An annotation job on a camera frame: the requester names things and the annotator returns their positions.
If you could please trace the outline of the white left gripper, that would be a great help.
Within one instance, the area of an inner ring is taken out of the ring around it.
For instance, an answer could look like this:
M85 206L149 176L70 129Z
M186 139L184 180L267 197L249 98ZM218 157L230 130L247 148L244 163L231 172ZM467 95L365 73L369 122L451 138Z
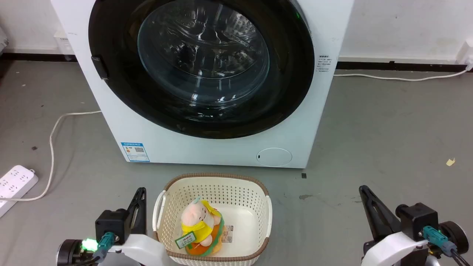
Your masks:
M146 188L138 188L128 207L130 235L122 245L111 247L112 266L173 266L164 245L147 236Z

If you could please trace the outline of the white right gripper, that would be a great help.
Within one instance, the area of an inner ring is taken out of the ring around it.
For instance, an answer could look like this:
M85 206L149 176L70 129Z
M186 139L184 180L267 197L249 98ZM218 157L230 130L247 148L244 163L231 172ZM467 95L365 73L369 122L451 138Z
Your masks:
M367 185L360 186L360 198L368 219L373 240L372 246L361 261L362 266L392 266L417 247L421 249L428 241L412 240L401 231L401 223L390 209L371 191Z

